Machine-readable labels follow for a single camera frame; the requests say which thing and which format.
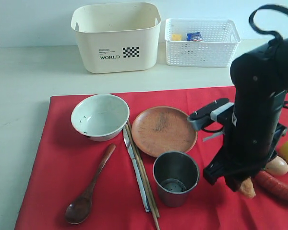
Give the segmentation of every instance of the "red tablecloth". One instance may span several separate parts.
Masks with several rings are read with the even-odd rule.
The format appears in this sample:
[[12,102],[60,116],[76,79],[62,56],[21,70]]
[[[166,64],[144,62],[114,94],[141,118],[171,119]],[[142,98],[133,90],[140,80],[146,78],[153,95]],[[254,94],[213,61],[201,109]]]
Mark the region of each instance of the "red tablecloth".
[[[130,107],[130,121],[143,110],[159,105],[173,106],[187,114],[220,97],[234,100],[234,87],[119,93]],[[53,96],[32,174],[24,196],[16,230],[153,230],[151,213],[146,213],[140,197],[132,162],[122,134],[108,142],[92,142],[77,133],[70,122],[71,112],[88,95]],[[288,126],[288,109],[280,122]],[[198,133],[189,151],[201,170],[198,185],[188,202],[169,208],[160,201],[152,176],[154,158],[142,154],[148,178],[159,208],[162,230],[288,230],[288,205],[256,184],[257,196],[246,199],[226,187],[224,179],[211,186],[202,177],[205,167],[221,146],[222,138],[202,142],[209,133]],[[280,141],[284,143],[288,133]],[[64,220],[68,204],[91,181],[110,142],[117,148],[105,165],[94,190],[90,217],[80,225]],[[280,177],[288,183],[288,173]]]

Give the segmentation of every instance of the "metal cup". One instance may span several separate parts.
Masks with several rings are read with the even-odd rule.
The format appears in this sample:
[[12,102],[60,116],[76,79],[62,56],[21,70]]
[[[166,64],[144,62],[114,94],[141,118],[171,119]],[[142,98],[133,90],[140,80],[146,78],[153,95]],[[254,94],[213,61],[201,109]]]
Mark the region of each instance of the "metal cup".
[[162,202],[168,207],[182,206],[199,180],[197,163],[187,154],[169,151],[154,162],[153,175]]

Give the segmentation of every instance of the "wooden spoon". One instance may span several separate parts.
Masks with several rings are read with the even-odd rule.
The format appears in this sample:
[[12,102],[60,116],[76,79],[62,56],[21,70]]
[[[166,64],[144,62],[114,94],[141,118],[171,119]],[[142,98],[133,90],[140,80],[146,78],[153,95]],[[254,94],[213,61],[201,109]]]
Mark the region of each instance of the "wooden spoon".
[[97,178],[105,166],[106,162],[115,150],[116,145],[110,144],[99,164],[98,170],[94,175],[92,182],[66,209],[65,219],[70,224],[80,224],[89,216],[92,207],[93,189],[95,187]]

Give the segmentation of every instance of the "chopsticks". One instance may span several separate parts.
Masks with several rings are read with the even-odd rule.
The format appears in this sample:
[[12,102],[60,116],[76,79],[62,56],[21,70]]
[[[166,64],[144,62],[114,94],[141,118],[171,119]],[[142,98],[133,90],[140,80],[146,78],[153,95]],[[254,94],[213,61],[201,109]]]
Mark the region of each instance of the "chopsticks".
[[140,171],[141,177],[143,179],[144,190],[146,192],[146,196],[147,196],[148,203],[149,203],[149,206],[150,206],[153,218],[154,218],[156,228],[157,228],[157,230],[160,230],[158,219],[157,219],[160,217],[160,214],[159,214],[159,211],[158,211],[155,199],[154,199],[152,189],[151,189],[149,181],[148,181],[148,177],[147,177],[146,170],[145,170],[145,167],[143,164],[143,160],[142,160],[140,153],[139,153],[139,149],[137,148],[137,146],[134,143],[133,138],[132,138],[131,124],[130,124],[129,120],[127,121],[126,130],[127,130],[127,134],[129,136],[130,143],[131,143],[131,146],[132,146],[132,149],[134,152],[135,160],[137,161],[137,163],[139,165],[139,171]]

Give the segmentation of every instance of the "cream storage bin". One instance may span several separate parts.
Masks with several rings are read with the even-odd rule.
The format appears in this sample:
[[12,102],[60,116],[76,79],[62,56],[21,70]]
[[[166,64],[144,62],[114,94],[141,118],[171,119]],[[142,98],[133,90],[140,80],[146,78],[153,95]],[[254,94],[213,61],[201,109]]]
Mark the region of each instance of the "cream storage bin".
[[[200,42],[187,41],[187,33],[200,32]],[[172,34],[182,41],[172,41]],[[167,19],[167,64],[190,67],[228,67],[241,42],[233,21],[226,19]]]
[[92,73],[149,69],[156,64],[161,17],[150,3],[105,3],[75,10],[71,26]]

